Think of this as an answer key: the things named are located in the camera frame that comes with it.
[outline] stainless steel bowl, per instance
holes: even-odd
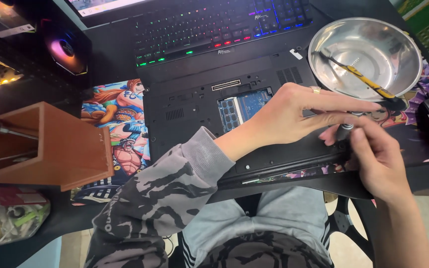
[[[366,84],[326,61],[318,51],[327,48],[341,64],[353,65],[364,76],[392,94],[401,96],[420,79],[422,58],[418,47],[399,28],[370,18],[334,21],[313,37],[309,64],[325,88],[367,101],[383,99]]]

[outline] wooden holder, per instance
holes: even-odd
[[[0,161],[0,183],[59,185],[61,191],[113,176],[110,134],[45,102],[0,115],[6,128],[39,140],[0,133],[0,158],[37,150],[15,163]]]

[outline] plastic container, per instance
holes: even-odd
[[[0,187],[0,245],[32,237],[49,215],[50,206],[35,190]]]

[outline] leg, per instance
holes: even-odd
[[[253,222],[256,231],[271,230],[294,236],[330,261],[322,243],[327,218],[322,191],[290,187],[263,193]]]
[[[208,252],[242,234],[253,232],[253,224],[234,199],[206,204],[183,229],[183,254],[187,267],[197,267]]]

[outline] gold ring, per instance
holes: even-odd
[[[320,94],[321,88],[319,86],[310,86],[312,88],[314,94]]]

